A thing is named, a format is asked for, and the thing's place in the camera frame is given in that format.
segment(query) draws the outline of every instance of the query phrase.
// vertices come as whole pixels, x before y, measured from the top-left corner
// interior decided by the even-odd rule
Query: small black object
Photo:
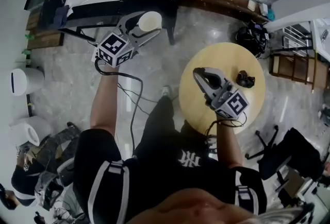
[[[252,88],[255,83],[255,77],[249,77],[245,70],[242,70],[238,73],[236,78],[236,83],[244,88]]]
[[[6,207],[6,209],[14,210],[17,207],[14,201],[6,197],[6,190],[1,184],[0,184],[0,200],[2,204]]]
[[[36,224],[46,224],[45,218],[40,216],[38,211],[36,211],[36,215],[33,218],[33,220],[35,221]]]

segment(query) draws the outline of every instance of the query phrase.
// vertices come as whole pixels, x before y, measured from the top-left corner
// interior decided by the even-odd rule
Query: white bin
[[[34,68],[16,68],[11,71],[11,91],[15,96],[30,94],[42,88],[45,77]]]
[[[10,125],[10,129],[11,142],[16,146],[28,141],[39,146],[42,140],[52,132],[50,124],[38,116],[17,120]]]

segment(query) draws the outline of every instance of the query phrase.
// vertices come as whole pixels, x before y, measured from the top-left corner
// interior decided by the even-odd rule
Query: chair leg
[[[250,160],[250,159],[252,159],[252,158],[255,158],[255,157],[258,157],[258,156],[263,155],[264,152],[265,152],[265,150],[262,150],[262,151],[260,151],[260,152],[258,152],[258,153],[256,153],[256,154],[254,154],[254,155],[252,155],[252,156],[250,156],[248,153],[246,153],[246,154],[245,154],[245,158],[246,158],[247,160]]]
[[[263,139],[260,136],[260,131],[256,131],[256,135],[258,136],[259,140],[261,141],[264,148],[267,148],[266,143],[263,141]]]
[[[275,190],[275,192],[279,192],[286,185],[286,183],[289,181],[289,179],[284,180],[282,174],[279,171],[277,171],[276,174],[277,174],[277,178],[280,183],[280,186]]]
[[[275,125],[275,126],[274,126],[274,129],[275,129],[275,133],[274,133],[272,139],[270,140],[270,142],[269,142],[269,144],[268,144],[268,147],[269,147],[269,148],[272,148],[272,146],[273,146],[273,144],[274,144],[274,142],[275,142],[275,138],[276,138],[277,133],[278,133],[278,126]]]

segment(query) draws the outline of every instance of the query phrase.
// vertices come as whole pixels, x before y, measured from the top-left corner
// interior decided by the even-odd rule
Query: round wooden table
[[[193,78],[192,71],[196,67],[213,67],[222,70],[227,79],[234,82],[246,96],[249,106],[245,110],[247,121],[243,127],[234,128],[235,133],[246,129],[259,114],[265,99],[265,77],[258,60],[244,47],[233,43],[218,43],[208,46],[198,52],[186,66],[179,87],[179,102],[184,118],[198,132],[205,134],[211,123],[216,120],[216,114],[205,105],[203,92]],[[241,70],[245,70],[251,77],[255,77],[255,85],[243,88],[236,84],[236,77]],[[245,121],[241,114],[239,121]],[[210,131],[216,133],[216,126]]]

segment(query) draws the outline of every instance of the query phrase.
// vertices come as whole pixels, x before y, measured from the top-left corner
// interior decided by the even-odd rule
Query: black t-shirt
[[[186,188],[203,189],[255,214],[266,211],[259,172],[222,166],[208,156],[204,141],[179,133],[156,136],[142,139],[134,155],[122,161],[114,138],[105,130],[90,129],[81,134],[74,191],[93,224],[118,223],[118,219],[125,223]]]

